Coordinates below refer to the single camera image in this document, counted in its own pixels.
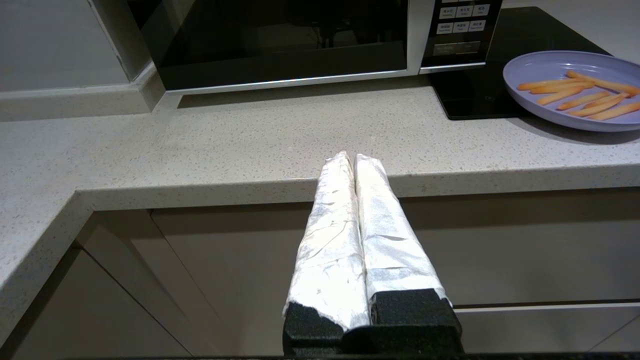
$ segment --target plate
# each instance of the plate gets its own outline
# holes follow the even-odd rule
[[[545,120],[574,129],[588,131],[630,131],[640,129],[640,111],[628,113],[606,121],[597,121],[569,115],[556,108],[567,101],[601,92],[603,89],[594,86],[583,92],[563,100],[542,106],[536,103],[540,97],[548,94],[534,95],[528,91],[517,89],[519,84],[551,79],[564,79],[568,70],[575,70],[599,79],[615,81],[640,87],[640,65],[613,56],[584,53],[582,51],[540,51],[519,56],[504,67],[502,75],[507,91],[523,108]],[[640,95],[633,99],[625,99],[622,104],[640,102]],[[571,110],[579,110],[583,105]]]

